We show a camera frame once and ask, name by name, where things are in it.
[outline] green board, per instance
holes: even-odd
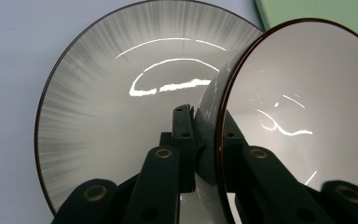
[[[300,18],[337,22],[358,34],[358,0],[255,0],[266,30]]]

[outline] brass screw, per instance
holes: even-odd
[[[102,185],[93,185],[86,189],[83,196],[90,203],[101,200],[106,195],[107,189]]]
[[[269,154],[263,149],[260,148],[253,148],[250,151],[251,155],[258,158],[258,159],[265,159]]]
[[[172,155],[172,151],[170,151],[169,149],[159,149],[156,151],[155,155],[161,159],[167,159]]]
[[[337,185],[335,192],[351,203],[358,203],[358,191],[345,185]]]

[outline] green object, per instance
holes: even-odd
[[[337,22],[358,34],[358,0],[255,0],[266,30],[300,18]]]

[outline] plate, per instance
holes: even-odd
[[[249,145],[273,151],[300,183],[358,186],[356,33],[331,21],[289,21],[260,36],[230,71],[205,92],[198,111],[199,118],[213,111],[204,122],[216,122],[218,166],[227,109]],[[222,173],[217,177],[225,191]]]
[[[88,27],[57,61],[37,112],[36,164],[53,213],[85,181],[138,174],[173,109],[197,105],[220,67],[260,35],[193,1],[142,2]]]

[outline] gray surface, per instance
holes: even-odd
[[[34,118],[48,75],[87,26],[134,1],[0,1],[0,223],[53,216],[34,162]],[[208,1],[260,26],[252,0]]]

